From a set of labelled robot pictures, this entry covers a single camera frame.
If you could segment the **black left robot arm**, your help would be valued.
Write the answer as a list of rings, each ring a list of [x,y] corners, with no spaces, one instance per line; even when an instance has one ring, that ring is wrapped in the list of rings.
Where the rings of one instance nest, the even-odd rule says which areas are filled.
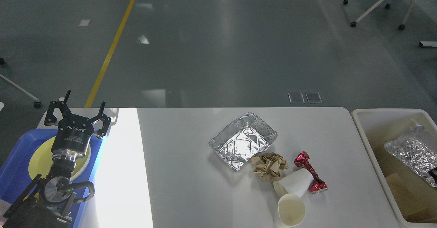
[[[94,197],[92,181],[74,183],[77,161],[86,157],[92,136],[107,135],[111,118],[104,113],[105,102],[92,118],[72,113],[64,100],[51,101],[45,116],[46,126],[58,128],[51,146],[52,163],[46,176],[37,174],[5,211],[4,228],[68,228],[70,208]]]

